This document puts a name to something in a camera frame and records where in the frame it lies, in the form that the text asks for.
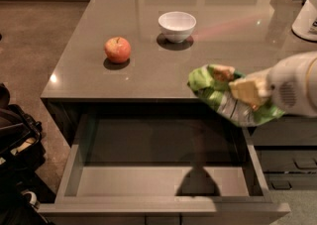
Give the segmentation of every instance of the small bowl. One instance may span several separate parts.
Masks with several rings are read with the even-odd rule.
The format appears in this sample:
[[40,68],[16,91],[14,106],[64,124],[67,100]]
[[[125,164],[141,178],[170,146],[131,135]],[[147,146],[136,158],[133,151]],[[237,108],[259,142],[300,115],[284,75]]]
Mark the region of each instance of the small bowl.
[[172,43],[187,39],[196,26],[196,19],[184,12],[168,12],[158,18],[161,32]]

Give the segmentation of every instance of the cabinet drawer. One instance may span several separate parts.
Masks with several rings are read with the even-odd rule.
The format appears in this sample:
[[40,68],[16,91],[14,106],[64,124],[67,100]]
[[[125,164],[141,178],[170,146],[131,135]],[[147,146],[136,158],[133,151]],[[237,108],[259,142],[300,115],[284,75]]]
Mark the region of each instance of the cabinet drawer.
[[56,216],[54,213],[49,213],[48,218],[51,222],[58,225],[145,225],[144,217],[105,217],[104,215],[80,215],[69,214],[69,215],[60,215]]
[[317,172],[317,150],[260,150],[264,172]]
[[317,146],[317,119],[282,117],[256,127],[255,146]]
[[317,189],[317,174],[266,173],[265,178],[271,190]]
[[289,211],[271,202],[242,129],[200,103],[144,106],[104,105],[82,116],[52,213],[134,214],[149,224],[181,216],[189,224]]

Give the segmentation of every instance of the cabinet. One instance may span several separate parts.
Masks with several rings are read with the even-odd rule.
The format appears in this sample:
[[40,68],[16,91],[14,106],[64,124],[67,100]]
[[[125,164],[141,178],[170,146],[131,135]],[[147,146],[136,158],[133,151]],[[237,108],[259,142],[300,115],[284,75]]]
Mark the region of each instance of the cabinet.
[[317,120],[286,116],[249,136],[270,189],[317,188]]

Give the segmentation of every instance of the floor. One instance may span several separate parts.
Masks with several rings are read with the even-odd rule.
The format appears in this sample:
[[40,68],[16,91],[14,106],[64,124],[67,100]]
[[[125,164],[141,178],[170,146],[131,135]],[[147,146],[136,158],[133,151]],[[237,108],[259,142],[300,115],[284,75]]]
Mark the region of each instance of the floor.
[[[39,177],[57,192],[69,146],[43,105],[48,82],[87,2],[0,1],[0,82],[19,104],[43,123],[46,162]],[[315,225],[317,191],[272,191],[274,202],[288,202],[292,212],[273,225]]]

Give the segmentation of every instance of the red apple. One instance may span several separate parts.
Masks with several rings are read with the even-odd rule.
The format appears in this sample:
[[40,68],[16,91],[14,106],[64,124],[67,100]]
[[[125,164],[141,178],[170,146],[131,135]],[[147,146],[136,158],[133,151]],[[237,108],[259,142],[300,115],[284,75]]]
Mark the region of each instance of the red apple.
[[121,37],[109,39],[104,45],[107,58],[114,63],[123,63],[130,57],[131,46],[129,42]]

